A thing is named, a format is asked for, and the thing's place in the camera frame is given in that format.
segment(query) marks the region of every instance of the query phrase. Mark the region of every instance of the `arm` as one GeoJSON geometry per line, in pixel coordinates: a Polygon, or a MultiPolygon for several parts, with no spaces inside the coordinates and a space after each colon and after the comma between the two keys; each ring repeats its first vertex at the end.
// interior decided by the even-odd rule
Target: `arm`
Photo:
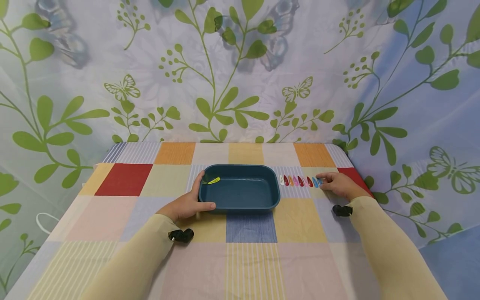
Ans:
{"type": "Polygon", "coordinates": [[[360,234],[383,300],[447,299],[413,242],[375,199],[344,174],[317,177],[327,181],[321,186],[323,190],[351,201],[350,220],[360,234]]]}
{"type": "Polygon", "coordinates": [[[175,222],[198,212],[215,209],[215,203],[198,202],[200,172],[192,190],[165,205],[100,270],[81,300],[140,300],[148,293],[153,275],[173,242],[168,233],[179,228],[175,222]]]}

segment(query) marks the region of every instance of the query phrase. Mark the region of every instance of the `black wrist strap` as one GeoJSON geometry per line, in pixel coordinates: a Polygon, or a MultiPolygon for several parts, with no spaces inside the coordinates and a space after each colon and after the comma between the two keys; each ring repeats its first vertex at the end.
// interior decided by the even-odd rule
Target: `black wrist strap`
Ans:
{"type": "Polygon", "coordinates": [[[170,241],[179,241],[181,243],[189,243],[193,239],[193,230],[190,228],[185,231],[175,230],[168,233],[170,241]]]}
{"type": "Polygon", "coordinates": [[[332,210],[336,216],[350,216],[353,214],[353,208],[350,206],[335,205],[332,210]]]}

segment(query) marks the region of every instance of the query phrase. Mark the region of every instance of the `beige sleeve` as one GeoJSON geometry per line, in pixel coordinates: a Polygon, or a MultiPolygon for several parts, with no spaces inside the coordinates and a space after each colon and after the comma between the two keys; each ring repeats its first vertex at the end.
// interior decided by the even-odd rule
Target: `beige sleeve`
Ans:
{"type": "Polygon", "coordinates": [[[168,233],[179,229],[170,218],[153,215],[114,255],[87,287],[81,300],[141,300],[155,271],[173,245],[168,233]]]}
{"type": "Polygon", "coordinates": [[[358,197],[349,206],[382,300],[447,299],[413,242],[375,199],[358,197]]]}

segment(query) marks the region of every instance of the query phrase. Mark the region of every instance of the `blue plastic tray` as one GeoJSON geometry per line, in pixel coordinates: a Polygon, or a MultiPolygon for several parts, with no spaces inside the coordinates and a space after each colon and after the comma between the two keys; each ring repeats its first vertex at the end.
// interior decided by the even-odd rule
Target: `blue plastic tray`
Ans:
{"type": "Polygon", "coordinates": [[[269,212],[280,202],[280,189],[272,169],[259,165],[212,165],[205,169],[198,195],[215,202],[215,213],[269,212]],[[207,184],[220,177],[220,181],[207,184]]]}

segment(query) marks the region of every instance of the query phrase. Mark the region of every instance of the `pink square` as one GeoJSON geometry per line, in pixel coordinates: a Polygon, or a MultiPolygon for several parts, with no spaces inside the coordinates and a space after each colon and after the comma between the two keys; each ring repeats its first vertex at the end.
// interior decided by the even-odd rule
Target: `pink square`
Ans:
{"type": "Polygon", "coordinates": [[[225,299],[226,243],[175,246],[160,299],[225,299]]]}
{"type": "Polygon", "coordinates": [[[278,244],[287,299],[347,300],[327,243],[278,244]]]}
{"type": "Polygon", "coordinates": [[[66,240],[119,240],[137,197],[94,196],[66,240]]]}

